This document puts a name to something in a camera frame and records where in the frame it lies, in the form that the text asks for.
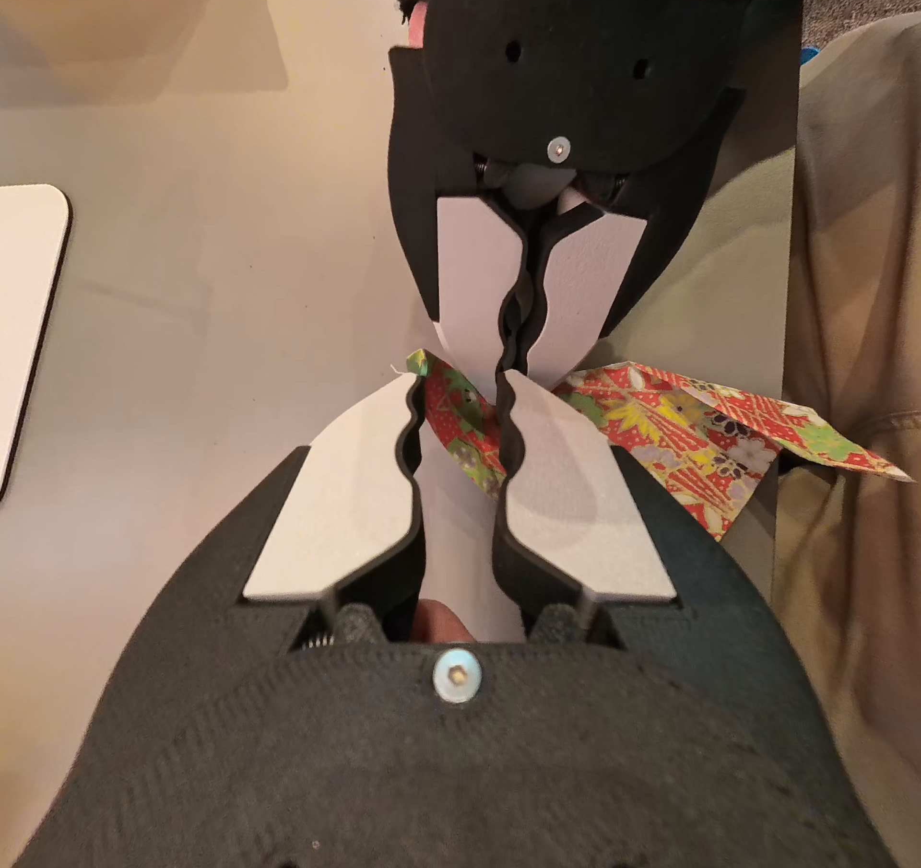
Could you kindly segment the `white mat with black edge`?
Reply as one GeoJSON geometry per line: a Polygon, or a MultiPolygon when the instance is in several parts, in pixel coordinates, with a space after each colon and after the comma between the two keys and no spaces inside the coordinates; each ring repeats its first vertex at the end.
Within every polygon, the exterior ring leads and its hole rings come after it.
{"type": "Polygon", "coordinates": [[[71,224],[50,184],[1,187],[1,493],[11,477],[71,224]]]}

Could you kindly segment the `floral patterned origami paper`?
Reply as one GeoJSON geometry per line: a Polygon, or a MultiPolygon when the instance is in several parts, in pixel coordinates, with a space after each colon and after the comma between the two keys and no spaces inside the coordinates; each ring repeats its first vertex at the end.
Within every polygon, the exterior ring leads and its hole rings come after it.
{"type": "MultiPolygon", "coordinates": [[[[407,357],[425,380],[425,419],[487,496],[506,477],[496,407],[428,351],[407,357]]],[[[570,373],[553,390],[622,447],[720,541],[782,451],[823,467],[909,482],[891,462],[851,442],[813,409],[624,362],[570,373]]]]}

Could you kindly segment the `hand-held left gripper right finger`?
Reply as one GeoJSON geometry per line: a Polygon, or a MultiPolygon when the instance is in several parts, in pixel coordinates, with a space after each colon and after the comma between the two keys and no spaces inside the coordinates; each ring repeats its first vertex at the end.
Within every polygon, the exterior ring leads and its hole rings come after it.
{"type": "Polygon", "coordinates": [[[523,609],[669,604],[677,591],[612,444],[517,370],[497,381],[500,489],[493,571],[523,609]]]}

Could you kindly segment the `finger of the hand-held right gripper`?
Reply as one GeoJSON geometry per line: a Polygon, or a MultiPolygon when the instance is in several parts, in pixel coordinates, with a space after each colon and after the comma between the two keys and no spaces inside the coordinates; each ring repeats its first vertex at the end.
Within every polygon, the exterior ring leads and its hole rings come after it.
{"type": "Polygon", "coordinates": [[[448,363],[494,404],[496,373],[513,365],[532,305],[527,257],[539,212],[502,195],[442,197],[436,209],[437,334],[448,363]]]}
{"type": "Polygon", "coordinates": [[[648,222],[579,202],[538,230],[515,367],[552,389],[602,335],[648,222]]]}

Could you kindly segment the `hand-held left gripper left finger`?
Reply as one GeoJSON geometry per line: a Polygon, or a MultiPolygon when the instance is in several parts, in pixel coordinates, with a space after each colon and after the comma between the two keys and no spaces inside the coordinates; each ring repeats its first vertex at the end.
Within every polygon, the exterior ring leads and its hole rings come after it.
{"type": "Polygon", "coordinates": [[[243,588],[255,602],[399,606],[425,574],[424,382],[411,372],[331,422],[300,471],[243,588]]]}

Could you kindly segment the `person's beige trousers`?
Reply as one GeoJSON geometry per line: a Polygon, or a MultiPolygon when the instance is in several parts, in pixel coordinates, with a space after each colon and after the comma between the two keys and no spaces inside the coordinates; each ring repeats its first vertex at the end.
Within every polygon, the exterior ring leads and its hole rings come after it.
{"type": "Polygon", "coordinates": [[[920,17],[801,69],[784,399],[913,483],[782,476],[773,607],[901,866],[920,834],[920,17]]]}

